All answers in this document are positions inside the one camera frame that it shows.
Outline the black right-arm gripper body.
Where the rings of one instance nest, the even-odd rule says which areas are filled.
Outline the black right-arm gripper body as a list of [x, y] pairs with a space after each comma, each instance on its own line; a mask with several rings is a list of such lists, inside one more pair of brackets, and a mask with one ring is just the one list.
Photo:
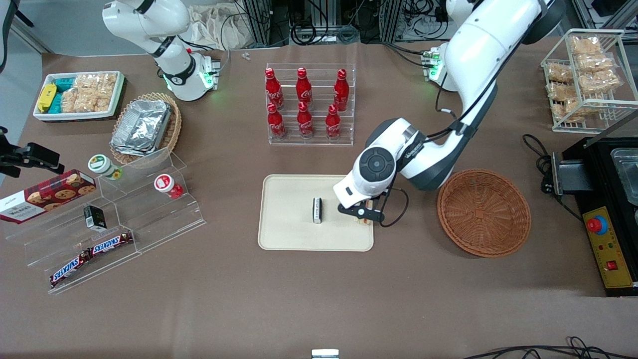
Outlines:
[[7, 140], [7, 132], [5, 127], [0, 127], [0, 159], [22, 159], [22, 148]]

